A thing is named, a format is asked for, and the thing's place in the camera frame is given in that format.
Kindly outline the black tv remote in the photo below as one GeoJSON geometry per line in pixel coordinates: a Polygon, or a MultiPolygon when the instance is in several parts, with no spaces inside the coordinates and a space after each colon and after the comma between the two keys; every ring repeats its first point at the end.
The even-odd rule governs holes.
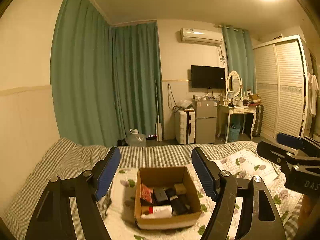
{"type": "Polygon", "coordinates": [[[184,202],[178,197],[175,189],[168,188],[165,190],[165,194],[170,202],[172,207],[172,213],[175,216],[185,215],[189,213],[189,209],[186,207],[184,202]]]}

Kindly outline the white bottle red cap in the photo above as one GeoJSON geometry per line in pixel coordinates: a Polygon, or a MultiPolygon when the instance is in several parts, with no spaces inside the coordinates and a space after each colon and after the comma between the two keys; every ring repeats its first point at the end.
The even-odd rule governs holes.
{"type": "Polygon", "coordinates": [[[171,218],[172,207],[171,205],[145,207],[140,217],[142,219],[171,218]]]}

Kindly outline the dark checked suitcase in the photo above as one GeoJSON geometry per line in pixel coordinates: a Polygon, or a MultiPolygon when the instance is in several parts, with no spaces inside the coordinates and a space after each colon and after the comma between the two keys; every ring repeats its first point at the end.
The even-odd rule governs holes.
{"type": "Polygon", "coordinates": [[[263,123],[263,114],[264,114],[264,106],[257,105],[255,108],[256,117],[252,130],[253,137],[259,137],[261,133],[262,123],[263,123]]]}

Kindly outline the blue laundry basket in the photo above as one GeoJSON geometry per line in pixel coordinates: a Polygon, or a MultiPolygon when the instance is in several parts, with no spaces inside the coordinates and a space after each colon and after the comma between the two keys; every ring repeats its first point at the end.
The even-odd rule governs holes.
{"type": "Polygon", "coordinates": [[[232,124],[229,126],[229,131],[228,131],[228,142],[235,142],[238,140],[239,134],[240,134],[240,125],[235,125],[232,124]]]}

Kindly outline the grey checked bed sheet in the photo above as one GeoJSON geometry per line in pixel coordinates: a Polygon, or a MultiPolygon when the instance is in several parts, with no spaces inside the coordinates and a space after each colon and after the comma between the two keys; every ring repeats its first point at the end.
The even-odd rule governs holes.
{"type": "MultiPolygon", "coordinates": [[[[257,144],[252,141],[239,141],[222,145],[202,144],[210,152],[235,152],[249,148],[255,150],[257,144]]],[[[191,152],[194,145],[168,145],[154,147],[120,148],[120,168],[135,167],[175,167],[191,164],[191,152]]],[[[108,148],[100,145],[82,146],[68,139],[60,139],[44,155],[28,176],[24,185],[4,212],[3,220],[16,239],[24,239],[27,228],[41,194],[49,179],[58,176],[61,179],[74,178],[81,172],[91,169],[103,159],[108,148]]],[[[103,219],[105,210],[111,205],[111,191],[103,197],[98,208],[103,219]]]]}

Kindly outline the floral quilted blanket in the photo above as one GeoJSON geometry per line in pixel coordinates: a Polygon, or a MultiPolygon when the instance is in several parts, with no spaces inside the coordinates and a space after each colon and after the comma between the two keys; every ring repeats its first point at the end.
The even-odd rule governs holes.
{"type": "MultiPolygon", "coordinates": [[[[202,147],[209,159],[222,170],[236,178],[263,178],[279,211],[287,239],[293,239],[297,231],[300,210],[299,193],[285,189],[284,174],[269,161],[258,157],[255,150],[244,148],[235,152],[210,152],[202,147]]],[[[196,224],[174,230],[140,230],[134,219],[134,200],[138,170],[135,167],[120,168],[111,187],[111,205],[105,210],[104,223],[112,239],[200,239],[215,203],[206,196],[191,164],[187,165],[201,204],[201,214],[196,224]]]]}

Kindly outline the white dressing table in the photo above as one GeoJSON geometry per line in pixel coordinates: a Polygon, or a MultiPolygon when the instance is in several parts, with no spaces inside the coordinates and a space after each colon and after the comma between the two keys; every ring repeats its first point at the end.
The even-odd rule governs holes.
{"type": "Polygon", "coordinates": [[[224,116],[227,116],[227,123],[226,123],[226,132],[225,132],[225,144],[228,143],[228,131],[229,126],[232,124],[240,125],[241,129],[240,132],[244,133],[245,126],[246,126],[246,119],[248,115],[251,115],[253,120],[251,122],[251,129],[249,130],[249,137],[253,139],[252,130],[255,122],[256,106],[227,106],[227,105],[219,105],[218,107],[218,114],[220,123],[219,123],[219,132],[218,137],[220,137],[222,132],[222,119],[224,116]]]}

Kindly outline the white louvered wardrobe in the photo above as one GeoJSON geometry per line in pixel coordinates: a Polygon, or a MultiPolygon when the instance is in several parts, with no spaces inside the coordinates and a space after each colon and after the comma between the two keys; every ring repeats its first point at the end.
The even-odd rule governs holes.
{"type": "Polygon", "coordinates": [[[275,141],[278,133],[303,135],[310,116],[304,40],[279,38],[253,48],[257,93],[264,107],[261,135],[275,141]]]}

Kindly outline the oval vanity mirror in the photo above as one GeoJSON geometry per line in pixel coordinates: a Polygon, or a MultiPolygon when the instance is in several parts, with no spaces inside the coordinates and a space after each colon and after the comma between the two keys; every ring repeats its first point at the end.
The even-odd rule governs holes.
{"type": "Polygon", "coordinates": [[[227,88],[226,90],[227,95],[230,93],[233,93],[235,97],[241,96],[242,88],[243,88],[242,78],[240,77],[238,72],[236,72],[235,70],[232,70],[229,73],[226,81],[226,88],[227,88]]]}

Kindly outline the silver mini fridge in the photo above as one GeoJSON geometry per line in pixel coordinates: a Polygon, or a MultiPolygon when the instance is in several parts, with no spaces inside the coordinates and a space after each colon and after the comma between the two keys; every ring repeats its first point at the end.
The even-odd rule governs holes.
{"type": "Polygon", "coordinates": [[[195,142],[213,144],[216,137],[217,102],[214,100],[194,100],[196,115],[195,142]]]}

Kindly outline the cardboard box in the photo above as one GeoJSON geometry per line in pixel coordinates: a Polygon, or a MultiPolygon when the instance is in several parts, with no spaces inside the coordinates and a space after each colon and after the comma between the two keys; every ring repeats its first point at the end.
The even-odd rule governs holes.
{"type": "Polygon", "coordinates": [[[142,230],[169,230],[186,228],[196,224],[201,215],[201,204],[197,189],[187,167],[140,168],[137,173],[134,218],[137,226],[142,230]],[[186,188],[185,198],[190,207],[182,215],[173,215],[170,218],[143,218],[142,215],[156,209],[157,206],[170,205],[167,200],[164,204],[151,204],[142,198],[142,188],[174,189],[174,185],[183,184],[186,188]]]}

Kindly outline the pink rose notebook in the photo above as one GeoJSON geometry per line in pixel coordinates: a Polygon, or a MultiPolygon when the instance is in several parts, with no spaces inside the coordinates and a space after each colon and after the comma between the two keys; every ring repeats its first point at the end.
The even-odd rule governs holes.
{"type": "Polygon", "coordinates": [[[149,203],[153,204],[153,189],[147,187],[144,184],[140,185],[140,192],[139,192],[140,199],[149,203]]]}

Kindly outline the white suitcase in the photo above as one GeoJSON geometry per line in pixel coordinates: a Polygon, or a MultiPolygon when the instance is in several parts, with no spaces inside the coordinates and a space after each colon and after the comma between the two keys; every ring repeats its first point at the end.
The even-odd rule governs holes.
{"type": "Polygon", "coordinates": [[[179,144],[195,143],[195,111],[179,110],[175,113],[175,138],[179,144]]]}

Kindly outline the grey power bank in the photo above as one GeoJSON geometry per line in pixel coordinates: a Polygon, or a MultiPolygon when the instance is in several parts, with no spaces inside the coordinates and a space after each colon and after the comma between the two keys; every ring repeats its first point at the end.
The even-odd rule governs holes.
{"type": "Polygon", "coordinates": [[[153,189],[153,195],[157,204],[164,204],[168,201],[165,189],[162,187],[157,187],[153,189]]]}

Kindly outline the green curtain right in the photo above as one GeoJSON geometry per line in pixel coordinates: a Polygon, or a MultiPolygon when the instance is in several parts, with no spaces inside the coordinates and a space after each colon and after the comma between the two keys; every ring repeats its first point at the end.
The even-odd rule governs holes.
{"type": "Polygon", "coordinates": [[[257,90],[253,46],[249,31],[222,26],[226,46],[228,70],[236,71],[242,78],[243,90],[255,93],[257,90]]]}

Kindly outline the green curtain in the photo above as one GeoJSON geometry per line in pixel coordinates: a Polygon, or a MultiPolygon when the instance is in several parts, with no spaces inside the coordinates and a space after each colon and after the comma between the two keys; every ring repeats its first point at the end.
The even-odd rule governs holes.
{"type": "Polygon", "coordinates": [[[255,93],[257,90],[253,46],[249,31],[222,26],[226,46],[228,70],[236,71],[242,78],[243,90],[255,93]]]}
{"type": "Polygon", "coordinates": [[[156,133],[155,80],[163,119],[158,25],[109,25],[90,0],[63,0],[50,59],[50,83],[62,137],[115,146],[130,129],[156,133]]]}

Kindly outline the clear water jug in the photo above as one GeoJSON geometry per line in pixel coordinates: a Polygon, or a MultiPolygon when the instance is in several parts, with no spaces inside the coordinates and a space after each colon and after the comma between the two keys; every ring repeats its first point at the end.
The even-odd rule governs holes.
{"type": "Polygon", "coordinates": [[[130,129],[125,141],[132,147],[146,147],[146,135],[139,133],[138,129],[130,129]]]}

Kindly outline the white mop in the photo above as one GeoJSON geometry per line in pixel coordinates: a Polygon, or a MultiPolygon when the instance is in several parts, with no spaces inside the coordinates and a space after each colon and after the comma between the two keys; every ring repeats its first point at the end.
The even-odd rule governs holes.
{"type": "Polygon", "coordinates": [[[157,141],[162,141],[162,124],[160,122],[159,118],[159,104],[158,104],[158,86],[157,86],[157,80],[155,80],[155,91],[156,91],[156,111],[157,111],[157,122],[156,122],[156,139],[157,141]]]}

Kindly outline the green curtain left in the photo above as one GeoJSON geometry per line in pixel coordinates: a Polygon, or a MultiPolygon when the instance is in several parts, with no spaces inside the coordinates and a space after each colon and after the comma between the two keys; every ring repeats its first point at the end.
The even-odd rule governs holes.
{"type": "Polygon", "coordinates": [[[50,83],[62,137],[115,146],[130,129],[156,133],[155,80],[163,119],[158,25],[109,25],[90,0],[63,0],[50,59],[50,83]]]}

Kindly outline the white air conditioner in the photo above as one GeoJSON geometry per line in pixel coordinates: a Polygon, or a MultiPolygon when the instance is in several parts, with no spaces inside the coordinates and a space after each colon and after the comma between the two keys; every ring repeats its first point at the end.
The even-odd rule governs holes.
{"type": "Polygon", "coordinates": [[[180,29],[181,41],[219,46],[223,43],[221,33],[194,28],[180,29]]]}

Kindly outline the wall mounted black tv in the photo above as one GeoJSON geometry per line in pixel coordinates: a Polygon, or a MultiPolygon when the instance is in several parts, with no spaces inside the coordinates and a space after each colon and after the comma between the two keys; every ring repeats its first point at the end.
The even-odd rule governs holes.
{"type": "Polygon", "coordinates": [[[191,87],[224,89],[225,69],[220,67],[191,65],[191,87]]]}

